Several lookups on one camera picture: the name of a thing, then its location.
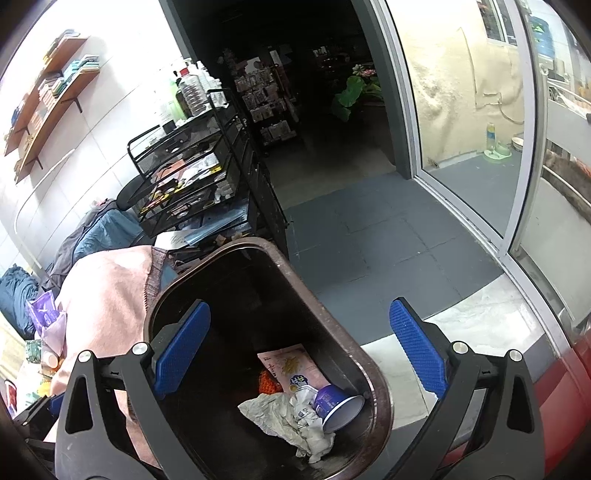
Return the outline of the orange foam fruit net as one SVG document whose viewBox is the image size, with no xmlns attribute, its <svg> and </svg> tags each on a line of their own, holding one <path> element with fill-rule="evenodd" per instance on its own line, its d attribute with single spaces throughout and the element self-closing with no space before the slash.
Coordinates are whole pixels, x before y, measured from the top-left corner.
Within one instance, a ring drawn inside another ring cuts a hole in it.
<svg viewBox="0 0 591 480">
<path fill-rule="evenodd" d="M 280 382 L 269 371 L 261 371 L 259 374 L 259 394 L 273 395 L 281 392 L 283 392 L 283 387 Z"/>
</svg>

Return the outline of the blue white noodle cup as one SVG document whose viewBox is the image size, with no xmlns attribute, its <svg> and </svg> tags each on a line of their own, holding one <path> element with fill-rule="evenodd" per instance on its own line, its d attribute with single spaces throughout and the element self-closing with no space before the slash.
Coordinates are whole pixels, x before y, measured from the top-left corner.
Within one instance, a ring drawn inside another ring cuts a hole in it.
<svg viewBox="0 0 591 480">
<path fill-rule="evenodd" d="M 329 384 L 318 390 L 312 408 L 322 419 L 322 430 L 335 433 L 356 419 L 365 405 L 362 395 L 349 395 L 339 387 Z"/>
</svg>

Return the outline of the pink snack wrapper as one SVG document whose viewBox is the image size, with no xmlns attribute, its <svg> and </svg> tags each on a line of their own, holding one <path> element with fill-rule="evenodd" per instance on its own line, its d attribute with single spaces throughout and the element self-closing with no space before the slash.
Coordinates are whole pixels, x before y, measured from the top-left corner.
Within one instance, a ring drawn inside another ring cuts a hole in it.
<svg viewBox="0 0 591 480">
<path fill-rule="evenodd" d="M 304 385 L 320 390 L 329 385 L 329 380 L 301 344 L 259 353 L 257 358 L 280 382 L 283 391 L 296 392 Z"/>
</svg>

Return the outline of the green milk carton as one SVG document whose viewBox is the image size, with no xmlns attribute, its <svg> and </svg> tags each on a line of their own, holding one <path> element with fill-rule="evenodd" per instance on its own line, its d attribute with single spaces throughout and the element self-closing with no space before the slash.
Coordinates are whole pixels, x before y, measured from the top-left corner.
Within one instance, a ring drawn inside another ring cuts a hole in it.
<svg viewBox="0 0 591 480">
<path fill-rule="evenodd" d="M 40 339 L 27 340 L 25 343 L 25 360 L 31 364 L 40 364 L 42 358 L 42 342 Z"/>
</svg>

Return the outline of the purple tissue plastic bag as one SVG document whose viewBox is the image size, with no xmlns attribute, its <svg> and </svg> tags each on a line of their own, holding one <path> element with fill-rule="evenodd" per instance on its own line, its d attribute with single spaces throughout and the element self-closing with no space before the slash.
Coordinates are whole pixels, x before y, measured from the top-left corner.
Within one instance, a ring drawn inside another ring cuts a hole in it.
<svg viewBox="0 0 591 480">
<path fill-rule="evenodd" d="M 44 344 L 61 356 L 65 348 L 67 314 L 55 303 L 52 291 L 45 291 L 26 303 L 27 313 Z"/>
</svg>

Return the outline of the dark brown trash bin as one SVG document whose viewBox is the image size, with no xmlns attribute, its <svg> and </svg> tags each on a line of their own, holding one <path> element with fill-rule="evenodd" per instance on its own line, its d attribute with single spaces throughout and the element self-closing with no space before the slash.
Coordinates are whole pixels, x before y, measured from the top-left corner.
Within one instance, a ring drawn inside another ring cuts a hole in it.
<svg viewBox="0 0 591 480">
<path fill-rule="evenodd" d="M 179 275 L 148 310 L 154 338 L 197 301 L 209 327 L 178 389 L 161 403 L 205 479 L 358 479 L 386 447 L 393 424 L 377 364 L 304 285 L 280 249 L 252 237 L 222 246 Z M 311 462 L 300 447 L 263 432 L 239 405 L 266 391 L 334 385 L 363 401 Z"/>
</svg>

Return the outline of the pink polka dot bedspread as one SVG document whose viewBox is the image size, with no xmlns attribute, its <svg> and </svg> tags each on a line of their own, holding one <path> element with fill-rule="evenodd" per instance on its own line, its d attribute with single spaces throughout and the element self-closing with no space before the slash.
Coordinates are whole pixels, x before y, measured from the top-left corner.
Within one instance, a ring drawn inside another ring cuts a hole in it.
<svg viewBox="0 0 591 480">
<path fill-rule="evenodd" d="M 65 357 L 50 393 L 66 390 L 82 351 L 113 357 L 143 341 L 148 313 L 175 277 L 166 252 L 148 245 L 100 251 L 78 260 L 56 299 L 66 314 Z"/>
</svg>

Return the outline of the blue bedding pile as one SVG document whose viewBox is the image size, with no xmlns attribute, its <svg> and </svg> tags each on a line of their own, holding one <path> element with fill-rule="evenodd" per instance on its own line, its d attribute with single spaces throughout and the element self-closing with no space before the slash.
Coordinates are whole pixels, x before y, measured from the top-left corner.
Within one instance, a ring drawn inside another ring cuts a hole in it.
<svg viewBox="0 0 591 480">
<path fill-rule="evenodd" d="M 36 299 L 38 290 L 37 280 L 16 264 L 1 276 L 1 313 L 24 340 L 31 340 L 35 335 L 27 305 Z"/>
</svg>

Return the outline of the black round stool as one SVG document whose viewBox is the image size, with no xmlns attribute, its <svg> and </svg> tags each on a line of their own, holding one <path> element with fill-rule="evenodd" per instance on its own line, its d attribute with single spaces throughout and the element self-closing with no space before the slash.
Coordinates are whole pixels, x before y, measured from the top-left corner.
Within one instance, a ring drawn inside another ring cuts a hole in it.
<svg viewBox="0 0 591 480">
<path fill-rule="evenodd" d="M 127 211 L 150 193 L 152 184 L 141 175 L 135 176 L 118 193 L 116 206 L 121 211 Z"/>
</svg>

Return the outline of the black mesh drawer cart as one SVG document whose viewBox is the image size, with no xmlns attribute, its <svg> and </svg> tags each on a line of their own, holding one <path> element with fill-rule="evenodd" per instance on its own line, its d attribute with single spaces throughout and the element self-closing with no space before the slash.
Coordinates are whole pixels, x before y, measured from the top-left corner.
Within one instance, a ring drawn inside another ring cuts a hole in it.
<svg viewBox="0 0 591 480">
<path fill-rule="evenodd" d="M 152 189 L 129 210 L 150 240 L 180 262 L 233 240 L 260 237 L 287 253 L 287 217 L 228 89 L 207 110 L 129 155 Z"/>
</svg>

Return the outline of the green pump bottle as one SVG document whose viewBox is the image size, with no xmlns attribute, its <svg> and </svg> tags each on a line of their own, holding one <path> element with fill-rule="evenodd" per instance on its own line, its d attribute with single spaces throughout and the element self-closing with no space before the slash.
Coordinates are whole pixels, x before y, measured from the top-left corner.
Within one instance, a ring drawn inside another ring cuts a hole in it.
<svg viewBox="0 0 591 480">
<path fill-rule="evenodd" d="M 190 117 L 192 116 L 192 114 L 191 114 L 190 108 L 188 107 L 188 105 L 187 105 L 187 103 L 185 101 L 185 98 L 184 98 L 184 96 L 182 94 L 182 91 L 181 91 L 181 89 L 179 87 L 179 82 L 180 82 L 180 80 L 177 79 L 175 81 L 175 83 L 174 83 L 174 87 L 175 87 L 174 96 L 175 96 L 176 102 L 179 105 L 180 110 L 181 110 L 184 118 L 185 119 L 190 119 Z"/>
</svg>

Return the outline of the clear ribbed bottle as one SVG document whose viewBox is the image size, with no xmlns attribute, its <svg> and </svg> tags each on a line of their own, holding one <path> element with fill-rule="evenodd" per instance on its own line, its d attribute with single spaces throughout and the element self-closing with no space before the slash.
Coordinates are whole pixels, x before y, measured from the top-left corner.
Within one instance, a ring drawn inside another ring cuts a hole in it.
<svg viewBox="0 0 591 480">
<path fill-rule="evenodd" d="M 197 75 L 187 67 L 180 70 L 179 88 L 193 117 L 198 117 L 207 110 L 207 98 Z"/>
</svg>

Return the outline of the potted plant pink flowers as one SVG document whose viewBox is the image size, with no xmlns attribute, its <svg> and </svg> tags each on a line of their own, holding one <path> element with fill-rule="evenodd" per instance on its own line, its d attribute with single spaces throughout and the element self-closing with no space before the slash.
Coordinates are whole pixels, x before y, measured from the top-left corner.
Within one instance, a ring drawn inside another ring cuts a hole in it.
<svg viewBox="0 0 591 480">
<path fill-rule="evenodd" d="M 345 121 L 360 100 L 384 101 L 384 95 L 377 70 L 373 64 L 356 64 L 352 74 L 346 79 L 346 87 L 335 95 L 339 104 L 339 114 Z"/>
</svg>

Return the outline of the lower wooden wall shelf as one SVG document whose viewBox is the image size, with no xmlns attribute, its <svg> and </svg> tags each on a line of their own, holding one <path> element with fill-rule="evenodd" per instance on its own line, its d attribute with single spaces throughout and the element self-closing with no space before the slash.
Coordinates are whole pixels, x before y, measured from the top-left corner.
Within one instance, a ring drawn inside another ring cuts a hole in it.
<svg viewBox="0 0 591 480">
<path fill-rule="evenodd" d="M 57 98 L 57 103 L 48 111 L 43 119 L 41 126 L 37 133 L 32 137 L 29 145 L 24 152 L 22 158 L 15 164 L 15 183 L 18 184 L 24 178 L 30 175 L 35 163 L 43 168 L 39 160 L 39 153 L 43 149 L 45 143 L 51 136 L 53 130 L 68 110 L 71 103 L 74 103 L 80 113 L 83 112 L 81 104 L 79 103 L 79 95 L 86 89 L 86 87 L 99 75 L 100 68 L 83 69 L 77 72 L 71 82 L 65 87 L 60 96 Z"/>
</svg>

